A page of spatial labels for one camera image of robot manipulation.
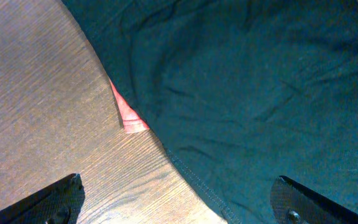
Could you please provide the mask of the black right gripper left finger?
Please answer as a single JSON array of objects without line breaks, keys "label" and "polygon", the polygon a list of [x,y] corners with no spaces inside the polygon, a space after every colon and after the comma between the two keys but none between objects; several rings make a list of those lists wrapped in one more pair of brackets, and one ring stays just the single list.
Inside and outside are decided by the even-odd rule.
[{"label": "black right gripper left finger", "polygon": [[0,224],[76,224],[85,201],[80,174],[70,174],[0,211]]}]

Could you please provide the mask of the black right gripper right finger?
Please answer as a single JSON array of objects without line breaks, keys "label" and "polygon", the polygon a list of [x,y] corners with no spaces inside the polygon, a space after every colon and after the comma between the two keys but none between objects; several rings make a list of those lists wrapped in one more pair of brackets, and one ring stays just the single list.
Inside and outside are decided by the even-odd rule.
[{"label": "black right gripper right finger", "polygon": [[358,224],[358,214],[281,175],[272,185],[270,205],[280,224]]}]

